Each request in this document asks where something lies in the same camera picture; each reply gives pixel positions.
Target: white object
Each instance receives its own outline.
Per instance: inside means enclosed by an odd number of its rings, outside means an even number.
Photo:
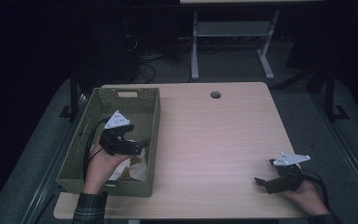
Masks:
[[[122,114],[120,114],[120,112],[117,110],[112,117],[110,118],[110,120],[108,120],[104,126],[105,129],[112,129],[112,128],[117,128],[117,127],[121,127],[121,126],[126,126],[129,125],[130,120],[124,118],[124,116]]]
[[[274,161],[274,165],[291,165],[302,161],[309,161],[310,156],[297,155],[294,153],[282,152],[281,156]]]
[[[125,168],[129,168],[131,178],[139,181],[146,181],[147,164],[145,161],[145,154],[146,151],[143,148],[141,154],[139,156],[136,156],[141,162],[133,164],[133,166],[131,166],[131,158],[123,161],[113,172],[109,180],[117,180],[119,177],[121,177]]]

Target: crumpled paper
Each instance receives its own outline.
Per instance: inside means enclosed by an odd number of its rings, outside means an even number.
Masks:
[[[132,178],[139,181],[146,181],[147,164],[145,154],[145,149],[143,148],[140,155],[123,161],[113,172],[109,180],[126,181]]]

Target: person's arm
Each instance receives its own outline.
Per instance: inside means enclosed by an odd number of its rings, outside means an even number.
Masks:
[[[304,180],[298,190],[287,190],[281,195],[310,215],[310,224],[341,224],[341,220],[324,205],[318,190],[309,180]]]
[[[101,149],[98,142],[99,139],[90,152],[91,157]],[[107,193],[102,192],[103,185],[116,168],[129,157],[127,155],[112,156],[105,150],[101,150],[89,161],[85,186],[79,195],[72,223],[103,223],[107,200]]]

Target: basket handle hole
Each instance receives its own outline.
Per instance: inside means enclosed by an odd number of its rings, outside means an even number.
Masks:
[[[136,92],[136,91],[118,91],[117,95],[120,98],[136,98],[136,97],[138,97],[138,92]]]

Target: green plastic basket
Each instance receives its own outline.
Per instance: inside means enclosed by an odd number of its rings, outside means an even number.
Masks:
[[[139,142],[150,139],[150,144],[145,149],[146,181],[109,180],[106,184],[112,187],[104,187],[103,191],[108,192],[109,195],[151,197],[160,113],[159,90],[157,88],[94,89],[56,179],[57,183],[69,192],[78,194],[83,190],[83,159],[91,129],[101,119],[112,116],[117,110],[129,119],[131,124],[134,124],[133,131],[125,134],[126,139]],[[101,134],[103,126],[104,124],[99,126],[95,137]]]

